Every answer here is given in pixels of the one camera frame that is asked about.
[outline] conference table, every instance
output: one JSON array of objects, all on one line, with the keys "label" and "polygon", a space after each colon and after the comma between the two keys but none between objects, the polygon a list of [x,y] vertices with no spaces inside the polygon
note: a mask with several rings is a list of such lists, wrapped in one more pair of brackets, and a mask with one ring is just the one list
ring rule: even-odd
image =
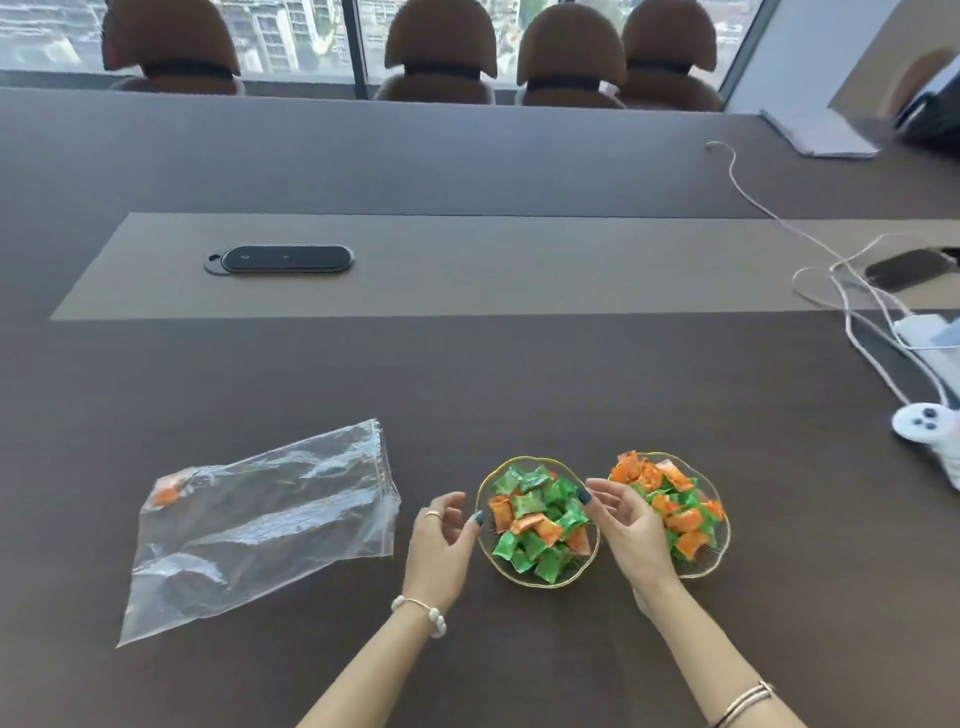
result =
[{"label": "conference table", "polygon": [[[390,613],[411,522],[515,455],[679,454],[731,515],[687,587],[811,726],[955,723],[960,499],[790,276],[955,241],[960,167],[864,127],[812,160],[753,116],[0,91],[0,724],[293,726]],[[238,243],[337,279],[215,278]],[[823,285],[815,275],[812,287]],[[952,309],[956,281],[907,294]],[[880,352],[919,400],[933,397]],[[392,558],[115,648],[154,480],[376,417]],[[573,585],[474,553],[394,726],[703,723],[604,547]]]}]

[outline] plastic zipper bag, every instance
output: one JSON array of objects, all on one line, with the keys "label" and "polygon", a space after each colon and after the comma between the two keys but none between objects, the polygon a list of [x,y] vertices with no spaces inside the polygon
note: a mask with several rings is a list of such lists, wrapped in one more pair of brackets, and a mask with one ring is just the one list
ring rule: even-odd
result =
[{"label": "plastic zipper bag", "polygon": [[399,505],[377,420],[162,477],[140,509],[117,646],[223,614],[335,561],[390,556]]}]

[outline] brown office chair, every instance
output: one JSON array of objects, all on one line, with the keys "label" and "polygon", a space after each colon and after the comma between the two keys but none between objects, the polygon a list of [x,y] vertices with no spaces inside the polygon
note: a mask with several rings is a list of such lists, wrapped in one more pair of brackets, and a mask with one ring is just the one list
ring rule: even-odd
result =
[{"label": "brown office chair", "polygon": [[600,90],[620,86],[627,62],[616,29],[586,5],[561,3],[537,15],[520,41],[516,103],[528,107],[623,109]]},{"label": "brown office chair", "polygon": [[893,118],[900,114],[924,86],[953,63],[956,57],[957,52],[954,48],[937,48],[913,61],[887,92],[880,106],[880,114],[884,118]]},{"label": "brown office chair", "polygon": [[643,0],[623,26],[627,82],[620,100],[632,109],[720,111],[712,87],[689,75],[717,67],[717,34],[697,0]]},{"label": "brown office chair", "polygon": [[390,24],[384,65],[403,73],[376,100],[492,104],[480,73],[496,78],[493,23],[476,0],[409,0]]},{"label": "brown office chair", "polygon": [[101,47],[105,70],[143,71],[119,90],[243,93],[227,23],[209,0],[109,0]]}]

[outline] glass window pane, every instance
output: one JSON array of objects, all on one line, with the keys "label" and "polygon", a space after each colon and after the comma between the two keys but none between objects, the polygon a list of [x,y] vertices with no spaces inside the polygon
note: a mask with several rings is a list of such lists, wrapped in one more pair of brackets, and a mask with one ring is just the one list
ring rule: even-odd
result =
[{"label": "glass window pane", "polygon": [[[353,78],[340,0],[214,0],[244,76]],[[103,71],[104,0],[0,0],[0,68]]]},{"label": "glass window pane", "polygon": [[[602,12],[616,26],[617,31],[623,30],[627,15],[639,4],[639,0],[578,0],[578,2]],[[719,88],[763,0],[700,0],[700,4],[707,9],[713,19],[713,27],[717,31],[717,68],[712,73],[694,68],[692,73]]]},{"label": "glass window pane", "polygon": [[[387,70],[383,64],[383,50],[387,32],[396,11],[404,0],[358,0],[360,27],[363,34],[367,73],[372,81],[382,81],[402,69]],[[516,82],[516,54],[523,31],[538,12],[558,0],[480,0],[493,21],[496,32],[497,81],[512,85]]]}]

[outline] charging cable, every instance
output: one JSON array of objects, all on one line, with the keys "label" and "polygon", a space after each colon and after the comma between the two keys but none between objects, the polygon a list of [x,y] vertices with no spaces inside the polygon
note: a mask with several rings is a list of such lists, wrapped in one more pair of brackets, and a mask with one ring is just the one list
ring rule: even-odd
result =
[{"label": "charging cable", "polygon": [[[912,315],[912,311],[907,307],[907,305],[897,296],[888,291],[884,291],[880,288],[877,288],[867,279],[865,279],[860,272],[857,271],[851,263],[862,255],[870,251],[873,246],[879,243],[881,240],[884,240],[893,235],[908,235],[913,237],[920,237],[915,233],[908,232],[885,232],[883,235],[872,240],[866,247],[854,253],[853,255],[843,256],[834,251],[829,245],[824,243],[822,240],[814,237],[806,231],[801,230],[797,226],[783,220],[776,212],[771,210],[769,207],[758,202],[753,196],[751,196],[737,180],[736,175],[733,172],[734,166],[736,165],[736,150],[725,141],[711,141],[708,142],[707,148],[713,149],[714,147],[724,147],[731,153],[730,166],[727,169],[727,174],[730,177],[730,181],[733,184],[733,187],[736,191],[746,200],[748,203],[756,207],[758,210],[763,212],[772,220],[776,220],[781,227],[785,230],[788,230],[795,235],[798,235],[810,242],[820,246],[831,256],[836,258],[836,262],[830,265],[824,272],[827,279],[833,284],[833,287],[836,288],[837,293],[840,296],[840,304],[838,305],[835,302],[826,301],[824,299],[818,298],[816,296],[810,295],[803,291],[798,284],[798,279],[808,272],[819,271],[822,269],[816,268],[814,266],[807,266],[801,268],[797,271],[793,278],[791,279],[791,284],[793,287],[793,292],[800,296],[801,298],[817,305],[821,308],[826,308],[834,311],[843,311],[844,314],[844,331],[847,333],[847,338],[850,340],[851,345],[860,352],[863,357],[870,363],[870,365],[876,370],[876,373],[880,375],[880,378],[886,383],[890,390],[897,396],[897,398],[902,401],[904,404],[909,404],[911,400],[902,392],[902,390],[897,386],[897,383],[890,377],[890,374],[883,368],[883,365],[880,364],[876,358],[867,351],[867,349],[860,343],[860,340],[856,337],[856,333],[853,331],[853,319],[861,322],[866,325],[868,328],[872,329],[880,338],[885,340],[891,346],[893,346],[897,351],[904,355],[907,359],[911,360],[916,364],[920,370],[926,375],[930,380],[930,383],[933,384],[933,387],[937,391],[937,396],[940,398],[940,404],[944,406],[949,406],[949,400],[947,397],[947,391],[944,388],[943,382],[940,381],[940,378],[933,372],[930,366],[923,361],[919,356],[914,352],[926,351],[926,350],[947,350],[947,349],[960,349],[960,346],[948,346],[948,347],[911,347],[905,341],[900,338],[900,334],[897,332],[894,327],[894,319],[890,315],[890,308],[887,305],[886,299],[892,303],[902,314],[903,317]],[[843,272],[850,279],[844,280],[839,275],[840,272]],[[850,295],[848,293],[848,287],[853,286],[856,288],[861,288],[873,296],[876,301],[877,306],[879,306],[880,311],[883,313],[883,318],[886,320],[887,330],[883,330],[880,326],[874,323],[872,320],[864,316],[857,310],[854,310],[851,301]]]}]

